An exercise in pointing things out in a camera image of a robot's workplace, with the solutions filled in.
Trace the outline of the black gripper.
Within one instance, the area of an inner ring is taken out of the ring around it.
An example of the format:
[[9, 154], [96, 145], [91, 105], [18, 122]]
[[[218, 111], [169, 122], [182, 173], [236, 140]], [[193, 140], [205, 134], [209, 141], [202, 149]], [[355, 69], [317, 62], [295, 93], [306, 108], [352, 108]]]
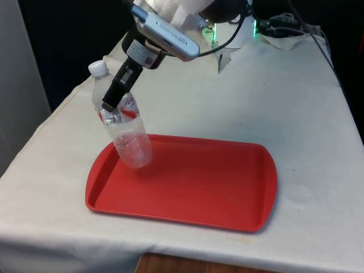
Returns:
[[137, 29], [127, 32], [122, 41], [122, 49], [128, 58], [114, 76], [102, 99], [102, 108], [105, 110], [117, 108], [123, 96], [131, 90], [139, 78], [143, 67], [157, 69], [165, 58]]

